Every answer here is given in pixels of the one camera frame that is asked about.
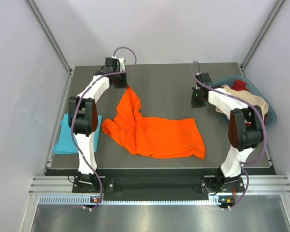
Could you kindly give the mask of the orange t-shirt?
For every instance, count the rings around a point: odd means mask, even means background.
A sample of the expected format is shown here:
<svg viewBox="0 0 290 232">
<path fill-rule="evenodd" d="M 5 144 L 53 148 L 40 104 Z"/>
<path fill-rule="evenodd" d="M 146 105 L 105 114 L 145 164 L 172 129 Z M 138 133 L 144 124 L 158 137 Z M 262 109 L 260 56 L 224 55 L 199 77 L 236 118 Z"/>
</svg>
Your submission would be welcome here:
<svg viewBox="0 0 290 232">
<path fill-rule="evenodd" d="M 116 108 L 116 117 L 102 122 L 103 133 L 133 155 L 205 159 L 206 148 L 195 119 L 145 117 L 141 109 L 139 96 L 131 87 L 127 88 Z"/>
</svg>

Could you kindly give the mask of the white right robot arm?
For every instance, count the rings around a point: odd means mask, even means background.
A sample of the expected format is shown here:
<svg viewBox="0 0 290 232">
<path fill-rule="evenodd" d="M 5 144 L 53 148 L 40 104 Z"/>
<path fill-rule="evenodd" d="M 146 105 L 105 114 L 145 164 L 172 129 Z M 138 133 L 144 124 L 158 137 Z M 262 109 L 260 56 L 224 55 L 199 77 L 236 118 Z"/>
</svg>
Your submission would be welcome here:
<svg viewBox="0 0 290 232">
<path fill-rule="evenodd" d="M 228 191 L 239 182 L 248 156 L 263 141 L 265 125 L 262 111 L 259 106 L 241 100 L 225 88 L 213 88 L 208 73 L 198 72 L 195 79 L 191 106 L 203 107 L 208 102 L 218 108 L 229 120 L 228 139 L 231 145 L 215 179 L 207 181 L 203 189 L 214 193 Z"/>
</svg>

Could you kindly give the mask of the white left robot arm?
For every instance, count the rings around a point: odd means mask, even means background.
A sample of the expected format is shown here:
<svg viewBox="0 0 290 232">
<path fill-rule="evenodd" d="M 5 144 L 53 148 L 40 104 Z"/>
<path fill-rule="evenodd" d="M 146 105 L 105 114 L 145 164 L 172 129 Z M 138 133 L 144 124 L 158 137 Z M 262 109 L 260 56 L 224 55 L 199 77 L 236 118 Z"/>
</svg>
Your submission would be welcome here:
<svg viewBox="0 0 290 232">
<path fill-rule="evenodd" d="M 99 128 L 96 103 L 110 87 L 125 88 L 128 86 L 125 73 L 125 59 L 112 56 L 105 59 L 105 65 L 97 71 L 88 86 L 68 100 L 68 124 L 71 129 L 72 142 L 79 155 L 79 167 L 76 185 L 83 185 L 88 191 L 96 191 L 100 180 L 95 175 L 94 136 Z"/>
</svg>

